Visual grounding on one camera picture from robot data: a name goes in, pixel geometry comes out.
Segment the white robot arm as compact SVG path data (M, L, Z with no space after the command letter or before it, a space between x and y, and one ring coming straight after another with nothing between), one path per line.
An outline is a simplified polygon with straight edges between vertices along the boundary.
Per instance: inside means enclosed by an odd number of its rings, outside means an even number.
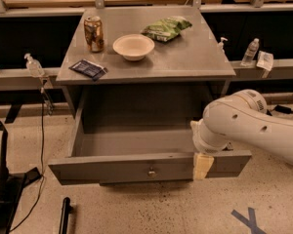
M230 141L259 147L293 165L293 120L267 114L267 102L254 90L242 90L210 102L202 118L190 122L196 148L193 177L207 177L215 158Z

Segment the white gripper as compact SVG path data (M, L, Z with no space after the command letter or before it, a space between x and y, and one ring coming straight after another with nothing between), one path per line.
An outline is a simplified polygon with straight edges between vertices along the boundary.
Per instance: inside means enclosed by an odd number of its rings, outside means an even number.
M212 131L204 123L203 119L199 121L190 121L192 129L192 141L198 152L217 153L225 150L229 142ZM211 169L214 157L202 153L195 153L193 157L193 178L201 180L206 178Z

